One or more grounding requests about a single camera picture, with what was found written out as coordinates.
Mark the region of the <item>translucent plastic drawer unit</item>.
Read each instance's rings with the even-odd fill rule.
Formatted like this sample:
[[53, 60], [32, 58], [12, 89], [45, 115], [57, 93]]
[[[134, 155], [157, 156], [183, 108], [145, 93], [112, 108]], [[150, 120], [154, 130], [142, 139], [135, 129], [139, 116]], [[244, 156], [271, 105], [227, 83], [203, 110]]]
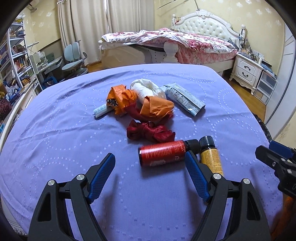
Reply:
[[277, 76], [269, 70], [262, 70], [254, 96], [267, 105], [277, 85]]

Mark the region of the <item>white sliding wardrobe door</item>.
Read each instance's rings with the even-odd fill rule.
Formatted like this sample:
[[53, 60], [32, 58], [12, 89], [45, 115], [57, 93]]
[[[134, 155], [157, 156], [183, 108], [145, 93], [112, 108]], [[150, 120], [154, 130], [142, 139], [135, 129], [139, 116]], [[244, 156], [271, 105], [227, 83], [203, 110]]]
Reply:
[[275, 139], [295, 112], [295, 37], [285, 26], [285, 42], [277, 85], [266, 106], [265, 124]]

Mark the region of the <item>white study desk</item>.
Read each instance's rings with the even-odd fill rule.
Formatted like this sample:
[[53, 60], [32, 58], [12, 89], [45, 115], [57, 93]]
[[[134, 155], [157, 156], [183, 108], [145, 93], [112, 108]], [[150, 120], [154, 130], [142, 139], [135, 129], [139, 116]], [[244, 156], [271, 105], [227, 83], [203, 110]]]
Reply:
[[38, 53], [29, 56], [33, 72], [36, 74], [39, 84], [44, 82], [44, 74], [48, 74], [59, 68], [63, 62], [63, 57], [58, 57], [48, 62], [45, 57], [41, 57]]

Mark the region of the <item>yellow bottle black cap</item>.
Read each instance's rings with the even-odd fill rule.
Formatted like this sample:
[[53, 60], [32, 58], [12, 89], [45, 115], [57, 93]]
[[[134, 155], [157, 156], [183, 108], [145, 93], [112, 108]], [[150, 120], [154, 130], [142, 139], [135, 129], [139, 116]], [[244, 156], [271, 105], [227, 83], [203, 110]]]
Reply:
[[199, 143], [201, 147], [201, 163], [207, 165], [213, 173], [218, 173], [223, 176], [220, 155], [213, 138], [211, 136], [204, 136], [200, 138]]

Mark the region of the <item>white nightstand with drawers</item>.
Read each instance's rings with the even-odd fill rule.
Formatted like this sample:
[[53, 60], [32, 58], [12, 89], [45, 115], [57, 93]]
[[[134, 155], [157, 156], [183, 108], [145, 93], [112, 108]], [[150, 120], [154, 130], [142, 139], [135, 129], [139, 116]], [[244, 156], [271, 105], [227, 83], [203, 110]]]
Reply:
[[262, 70], [263, 67], [257, 62], [237, 54], [229, 80], [235, 80], [242, 87], [249, 89], [251, 95], [254, 95]]

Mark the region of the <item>light blue desk chair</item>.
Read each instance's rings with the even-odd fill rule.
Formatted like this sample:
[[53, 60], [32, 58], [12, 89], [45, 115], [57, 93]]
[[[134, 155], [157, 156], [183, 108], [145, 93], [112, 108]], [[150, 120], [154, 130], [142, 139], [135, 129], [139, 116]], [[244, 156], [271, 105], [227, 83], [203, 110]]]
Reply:
[[62, 71], [66, 74], [65, 80], [88, 73], [88, 69], [84, 64], [87, 57], [85, 52], [80, 52], [80, 41], [66, 46], [64, 58], [67, 64], [62, 67]]

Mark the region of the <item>beige curtains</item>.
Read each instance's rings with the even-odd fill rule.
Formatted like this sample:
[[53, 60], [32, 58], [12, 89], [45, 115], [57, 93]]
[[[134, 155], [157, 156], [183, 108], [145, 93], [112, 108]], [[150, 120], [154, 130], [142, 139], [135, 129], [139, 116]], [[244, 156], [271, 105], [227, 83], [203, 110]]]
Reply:
[[57, 6], [62, 47], [79, 42], [86, 64], [101, 60], [103, 35], [154, 29], [153, 1], [58, 1]]

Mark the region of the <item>teal white tube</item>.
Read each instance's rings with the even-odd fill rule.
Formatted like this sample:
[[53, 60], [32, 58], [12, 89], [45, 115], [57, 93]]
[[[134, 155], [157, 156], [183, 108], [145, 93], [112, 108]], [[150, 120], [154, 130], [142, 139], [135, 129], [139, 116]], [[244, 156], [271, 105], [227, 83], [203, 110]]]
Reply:
[[96, 108], [94, 112], [94, 117], [95, 118], [100, 118], [101, 116], [113, 111], [113, 108], [108, 106], [106, 103], [103, 104], [102, 106]]

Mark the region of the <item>dark red wrapper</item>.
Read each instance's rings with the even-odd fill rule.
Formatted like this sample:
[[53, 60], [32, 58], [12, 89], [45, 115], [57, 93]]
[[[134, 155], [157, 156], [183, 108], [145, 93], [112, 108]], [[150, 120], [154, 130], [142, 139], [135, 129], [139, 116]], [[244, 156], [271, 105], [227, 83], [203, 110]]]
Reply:
[[160, 120], [150, 121], [140, 115], [139, 109], [134, 105], [127, 106], [125, 112], [133, 118], [126, 129], [126, 135], [130, 140], [148, 140], [152, 143], [167, 143], [175, 140], [176, 133], [166, 127], [173, 113], [167, 113]]

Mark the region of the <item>silver white sachet packet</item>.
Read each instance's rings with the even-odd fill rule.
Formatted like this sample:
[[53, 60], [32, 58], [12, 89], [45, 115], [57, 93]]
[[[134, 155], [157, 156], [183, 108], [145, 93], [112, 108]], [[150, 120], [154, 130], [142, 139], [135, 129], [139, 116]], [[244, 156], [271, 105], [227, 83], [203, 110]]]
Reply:
[[160, 89], [165, 92], [167, 98], [178, 104], [192, 116], [196, 116], [206, 106], [204, 102], [176, 83], [163, 85]]

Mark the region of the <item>red spray bottle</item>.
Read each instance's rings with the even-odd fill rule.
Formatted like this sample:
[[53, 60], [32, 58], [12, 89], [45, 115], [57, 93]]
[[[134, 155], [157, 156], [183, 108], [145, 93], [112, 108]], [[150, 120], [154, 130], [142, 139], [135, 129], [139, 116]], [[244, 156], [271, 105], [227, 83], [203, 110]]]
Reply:
[[192, 151], [196, 155], [200, 150], [200, 143], [196, 139], [173, 141], [140, 147], [138, 157], [141, 167], [154, 167], [183, 161], [187, 151]]

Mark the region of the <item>white bookshelf with books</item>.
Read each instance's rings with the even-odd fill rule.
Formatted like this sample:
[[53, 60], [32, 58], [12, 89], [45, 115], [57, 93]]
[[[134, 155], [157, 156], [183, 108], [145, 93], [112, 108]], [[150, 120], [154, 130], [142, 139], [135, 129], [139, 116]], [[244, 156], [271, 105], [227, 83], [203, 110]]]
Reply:
[[34, 94], [41, 92], [29, 58], [23, 19], [14, 21], [1, 40], [1, 84], [9, 93], [7, 99], [29, 84], [33, 85]]

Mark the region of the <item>white bed with tufted headboard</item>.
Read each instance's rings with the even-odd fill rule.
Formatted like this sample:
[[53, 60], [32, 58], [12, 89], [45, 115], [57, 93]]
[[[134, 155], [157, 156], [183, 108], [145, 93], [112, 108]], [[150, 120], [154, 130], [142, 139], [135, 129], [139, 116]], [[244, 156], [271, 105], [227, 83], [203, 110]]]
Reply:
[[235, 32], [205, 9], [171, 18], [170, 28], [116, 32], [99, 40], [104, 68], [152, 63], [205, 65], [218, 74], [231, 69], [246, 39], [246, 27]]

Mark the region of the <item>pink floral quilt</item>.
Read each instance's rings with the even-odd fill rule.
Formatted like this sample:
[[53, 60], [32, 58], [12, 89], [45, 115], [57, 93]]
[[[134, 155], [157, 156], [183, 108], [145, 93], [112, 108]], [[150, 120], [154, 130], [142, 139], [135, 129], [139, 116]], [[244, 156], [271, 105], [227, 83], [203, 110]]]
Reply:
[[211, 64], [234, 58], [238, 52], [233, 43], [200, 34], [176, 32], [168, 28], [155, 31], [115, 32], [101, 37], [101, 49], [141, 45], [161, 48], [168, 42], [176, 44], [175, 54], [181, 64]]

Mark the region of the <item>orange plastic wrapper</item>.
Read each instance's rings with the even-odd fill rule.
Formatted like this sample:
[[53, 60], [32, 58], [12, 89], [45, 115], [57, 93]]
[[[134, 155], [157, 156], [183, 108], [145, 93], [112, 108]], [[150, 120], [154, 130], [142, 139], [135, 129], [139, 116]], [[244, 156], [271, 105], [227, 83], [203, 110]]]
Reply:
[[140, 103], [135, 91], [127, 89], [125, 85], [111, 87], [106, 105], [114, 109], [116, 115], [126, 113], [144, 123], [171, 118], [175, 107], [172, 101], [156, 96], [146, 96], [144, 102]]

